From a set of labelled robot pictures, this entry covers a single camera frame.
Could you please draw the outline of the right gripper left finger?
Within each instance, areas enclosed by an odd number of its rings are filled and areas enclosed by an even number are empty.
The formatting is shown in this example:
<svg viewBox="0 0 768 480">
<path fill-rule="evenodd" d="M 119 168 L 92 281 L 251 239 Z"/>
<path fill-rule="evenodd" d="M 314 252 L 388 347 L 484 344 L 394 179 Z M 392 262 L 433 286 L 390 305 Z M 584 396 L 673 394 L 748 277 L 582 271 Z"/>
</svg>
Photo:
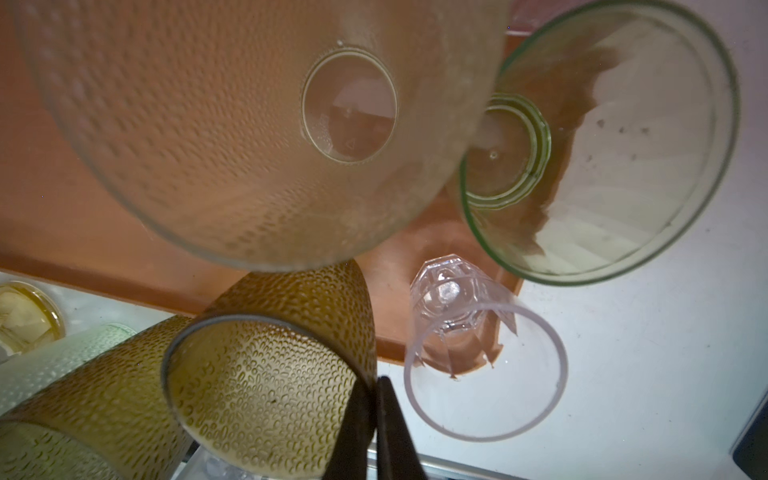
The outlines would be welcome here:
<svg viewBox="0 0 768 480">
<path fill-rule="evenodd" d="M 346 405 L 332 456 L 322 479 L 365 479 L 368 465 L 367 450 L 375 428 L 375 396 L 365 381 L 356 380 Z"/>
</svg>

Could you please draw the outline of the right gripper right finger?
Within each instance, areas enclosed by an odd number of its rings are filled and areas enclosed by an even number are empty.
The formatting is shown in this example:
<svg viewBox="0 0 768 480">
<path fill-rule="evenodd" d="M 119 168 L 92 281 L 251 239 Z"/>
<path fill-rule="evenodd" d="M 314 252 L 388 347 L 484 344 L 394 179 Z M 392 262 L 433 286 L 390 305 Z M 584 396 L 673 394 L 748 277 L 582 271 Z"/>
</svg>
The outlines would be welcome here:
<svg viewBox="0 0 768 480">
<path fill-rule="evenodd" d="M 378 480 L 427 480 L 407 428 L 391 380 L 376 385 L 376 450 Z"/>
</svg>

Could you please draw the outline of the small clear glass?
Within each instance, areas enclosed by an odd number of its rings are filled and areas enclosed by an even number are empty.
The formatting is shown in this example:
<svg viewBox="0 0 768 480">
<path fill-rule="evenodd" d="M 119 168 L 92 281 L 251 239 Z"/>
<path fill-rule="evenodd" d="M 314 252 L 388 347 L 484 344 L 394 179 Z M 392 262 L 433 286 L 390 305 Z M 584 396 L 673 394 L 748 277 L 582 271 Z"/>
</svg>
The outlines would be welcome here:
<svg viewBox="0 0 768 480">
<path fill-rule="evenodd" d="M 540 424 L 569 377 L 555 329 L 511 290 L 452 254 L 423 264 L 410 285 L 404 388 L 436 431 L 496 442 Z"/>
</svg>

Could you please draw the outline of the dark olive glass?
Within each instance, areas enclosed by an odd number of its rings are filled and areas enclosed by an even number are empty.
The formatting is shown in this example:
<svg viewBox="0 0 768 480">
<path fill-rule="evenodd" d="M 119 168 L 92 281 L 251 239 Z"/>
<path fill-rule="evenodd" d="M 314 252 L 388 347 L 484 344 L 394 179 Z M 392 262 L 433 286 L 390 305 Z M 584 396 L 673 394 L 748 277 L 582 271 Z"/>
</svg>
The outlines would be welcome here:
<svg viewBox="0 0 768 480">
<path fill-rule="evenodd" d="M 2 478 L 171 478 L 192 439 L 167 405 L 161 364 L 190 322 L 147 328 L 4 414 Z"/>
</svg>

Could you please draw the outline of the frosted pale green tumbler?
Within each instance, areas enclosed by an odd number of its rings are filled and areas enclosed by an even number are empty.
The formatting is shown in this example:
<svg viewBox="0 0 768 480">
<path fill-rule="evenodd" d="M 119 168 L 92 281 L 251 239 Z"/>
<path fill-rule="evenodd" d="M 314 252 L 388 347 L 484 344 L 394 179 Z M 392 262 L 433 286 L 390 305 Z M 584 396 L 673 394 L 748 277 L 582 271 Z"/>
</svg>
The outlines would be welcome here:
<svg viewBox="0 0 768 480">
<path fill-rule="evenodd" d="M 251 271 L 421 214 L 489 100 L 507 1 L 11 1 L 46 109 L 163 238 Z"/>
</svg>

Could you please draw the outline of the light green ribbed glass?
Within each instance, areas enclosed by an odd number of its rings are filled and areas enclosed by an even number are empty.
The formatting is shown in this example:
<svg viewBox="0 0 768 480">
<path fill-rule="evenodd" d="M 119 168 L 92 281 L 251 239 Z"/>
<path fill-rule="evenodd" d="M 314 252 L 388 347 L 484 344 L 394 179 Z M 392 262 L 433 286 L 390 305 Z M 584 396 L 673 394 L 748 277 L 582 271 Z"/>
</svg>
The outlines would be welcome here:
<svg viewBox="0 0 768 480">
<path fill-rule="evenodd" d="M 478 243 L 532 282 L 626 274 L 706 209 L 738 137 L 736 68 L 711 26 L 670 1 L 593 1 L 502 62 L 458 171 Z"/>
</svg>

